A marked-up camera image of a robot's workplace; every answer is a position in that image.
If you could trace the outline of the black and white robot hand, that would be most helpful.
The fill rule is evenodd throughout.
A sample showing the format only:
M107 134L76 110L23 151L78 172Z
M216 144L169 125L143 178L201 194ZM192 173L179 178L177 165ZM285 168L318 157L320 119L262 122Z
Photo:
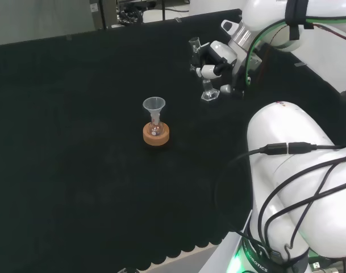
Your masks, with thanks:
M191 46L190 71L202 80L201 99L210 102L217 99L221 93L242 98L244 86L239 80L243 75L246 56L244 50L242 48L234 50L217 40L201 44L198 37L190 39L189 44ZM220 78L226 72L231 72L232 82L222 85L219 89L214 88L211 81Z

